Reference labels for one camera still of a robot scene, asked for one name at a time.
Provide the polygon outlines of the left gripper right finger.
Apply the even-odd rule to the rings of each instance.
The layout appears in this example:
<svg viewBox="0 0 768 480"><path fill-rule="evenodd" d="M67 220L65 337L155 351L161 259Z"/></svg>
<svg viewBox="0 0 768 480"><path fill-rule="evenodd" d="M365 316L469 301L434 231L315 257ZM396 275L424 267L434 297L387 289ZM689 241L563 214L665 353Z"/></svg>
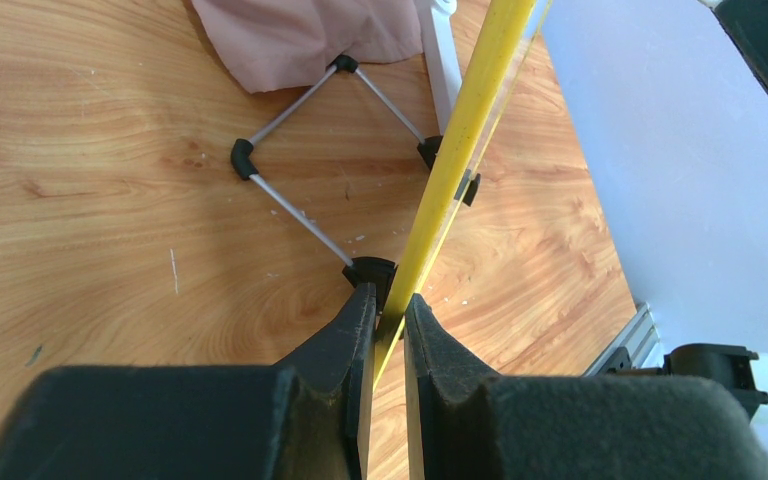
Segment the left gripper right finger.
<svg viewBox="0 0 768 480"><path fill-rule="evenodd" d="M743 407L693 376L511 376L414 295L405 313L414 479L768 479Z"/></svg>

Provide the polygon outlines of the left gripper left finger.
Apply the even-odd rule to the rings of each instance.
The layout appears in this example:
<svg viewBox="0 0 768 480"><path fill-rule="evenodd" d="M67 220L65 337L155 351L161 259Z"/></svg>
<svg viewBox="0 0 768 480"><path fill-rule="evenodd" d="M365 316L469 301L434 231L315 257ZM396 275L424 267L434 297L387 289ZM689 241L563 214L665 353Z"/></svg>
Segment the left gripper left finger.
<svg viewBox="0 0 768 480"><path fill-rule="evenodd" d="M272 365L72 365L0 429L0 479L362 479L376 288Z"/></svg>

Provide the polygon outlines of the yellow framed whiteboard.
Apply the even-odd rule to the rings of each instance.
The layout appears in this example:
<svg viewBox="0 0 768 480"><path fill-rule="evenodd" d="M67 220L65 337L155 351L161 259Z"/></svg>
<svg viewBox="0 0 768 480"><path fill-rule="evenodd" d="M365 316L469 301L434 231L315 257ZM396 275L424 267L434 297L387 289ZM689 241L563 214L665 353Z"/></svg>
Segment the yellow framed whiteboard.
<svg viewBox="0 0 768 480"><path fill-rule="evenodd" d="M424 137L354 59L340 55L328 66L322 78L293 104L251 138L237 140L231 149L231 165L237 175L258 185L332 251L344 263L348 280L377 285L380 319L375 334L376 379L386 369L403 332L403 316L409 300L426 281L458 210L470 204L477 191L479 165L550 6L548 1L490 3L468 68L461 71L462 85L443 134ZM430 171L404 253L398 262L350 257L263 179L251 158L258 143L338 72L349 72L362 80L399 119L418 140L420 154Z"/></svg>

